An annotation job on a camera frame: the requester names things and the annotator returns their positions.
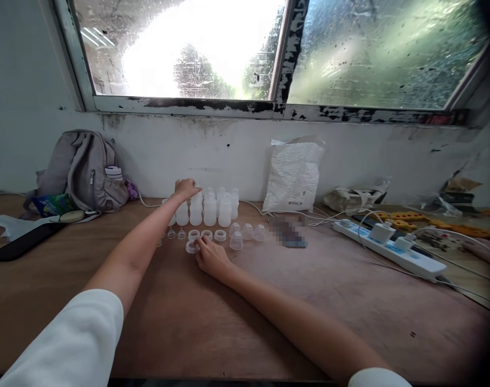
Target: finger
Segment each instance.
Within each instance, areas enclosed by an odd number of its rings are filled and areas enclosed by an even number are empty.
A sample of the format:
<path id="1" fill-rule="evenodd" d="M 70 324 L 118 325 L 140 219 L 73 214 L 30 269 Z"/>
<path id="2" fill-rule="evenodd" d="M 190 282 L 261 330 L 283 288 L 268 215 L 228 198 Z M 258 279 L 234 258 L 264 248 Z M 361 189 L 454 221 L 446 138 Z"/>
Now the finger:
<path id="1" fill-rule="evenodd" d="M 202 237 L 202 240 L 204 241 L 205 247 L 208 247 L 208 246 L 211 246 L 214 244 L 214 242 L 211 241 L 207 235 L 204 235 Z"/>
<path id="2" fill-rule="evenodd" d="M 207 245 L 205 244 L 205 241 L 202 238 L 195 239 L 193 243 L 197 244 L 200 247 L 200 250 L 207 248 Z"/>
<path id="3" fill-rule="evenodd" d="M 203 257 L 199 251 L 196 252 L 195 259 L 196 259 L 196 263 L 198 263 L 198 266 L 201 266 L 203 264 Z"/>

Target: white power strip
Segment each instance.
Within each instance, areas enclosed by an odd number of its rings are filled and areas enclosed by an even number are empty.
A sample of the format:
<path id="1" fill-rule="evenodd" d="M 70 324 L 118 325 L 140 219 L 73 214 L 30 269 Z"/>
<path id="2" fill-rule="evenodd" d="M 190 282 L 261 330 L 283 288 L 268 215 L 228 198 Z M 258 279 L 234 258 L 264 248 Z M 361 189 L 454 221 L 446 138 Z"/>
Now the white power strip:
<path id="1" fill-rule="evenodd" d="M 394 261 L 410 273 L 423 276 L 432 282 L 436 280 L 436 276 L 440 275 L 447 268 L 446 265 L 416 251 L 408 250 L 405 252 L 395 247 L 394 242 L 391 240 L 385 244 L 381 244 L 370 238 L 370 231 L 364 227 L 360 228 L 358 236 L 358 226 L 350 221 L 334 222 L 332 228 L 356 242 L 361 243 L 361 238 L 362 242 L 370 250 Z"/>

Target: backpack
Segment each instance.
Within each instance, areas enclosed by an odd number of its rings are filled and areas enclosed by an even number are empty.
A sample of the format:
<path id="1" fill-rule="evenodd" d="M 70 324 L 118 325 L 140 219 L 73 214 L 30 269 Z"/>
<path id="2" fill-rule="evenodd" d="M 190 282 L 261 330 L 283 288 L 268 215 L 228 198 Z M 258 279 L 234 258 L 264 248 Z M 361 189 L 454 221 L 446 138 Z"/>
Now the backpack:
<path id="1" fill-rule="evenodd" d="M 99 132 L 65 132 L 53 149 L 47 169 L 37 172 L 38 188 L 26 194 L 24 208 L 30 211 L 33 197 L 69 194 L 83 211 L 117 212 L 129 194 L 123 180 L 105 174 L 106 167 L 115 165 L 116 152 Z"/>

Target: phone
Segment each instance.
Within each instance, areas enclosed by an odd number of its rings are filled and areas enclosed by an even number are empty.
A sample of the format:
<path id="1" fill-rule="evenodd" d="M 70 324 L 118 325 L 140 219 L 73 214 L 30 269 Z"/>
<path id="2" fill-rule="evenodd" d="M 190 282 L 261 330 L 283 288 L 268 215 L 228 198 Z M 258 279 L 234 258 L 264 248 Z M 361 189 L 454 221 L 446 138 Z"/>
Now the phone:
<path id="1" fill-rule="evenodd" d="M 67 226 L 67 223 L 44 223 L 0 248 L 0 262 L 15 261 Z"/>

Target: dirty window glass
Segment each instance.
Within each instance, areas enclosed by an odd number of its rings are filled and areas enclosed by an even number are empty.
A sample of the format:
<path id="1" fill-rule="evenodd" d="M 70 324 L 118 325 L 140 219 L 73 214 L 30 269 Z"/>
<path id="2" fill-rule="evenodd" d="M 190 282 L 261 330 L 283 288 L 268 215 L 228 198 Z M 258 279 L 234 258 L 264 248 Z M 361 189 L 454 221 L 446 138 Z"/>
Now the dirty window glass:
<path id="1" fill-rule="evenodd" d="M 443 109 L 487 39 L 474 0 L 311 0 L 288 102 Z"/>
<path id="2" fill-rule="evenodd" d="M 269 99 L 286 0 L 74 0 L 98 95 Z"/>

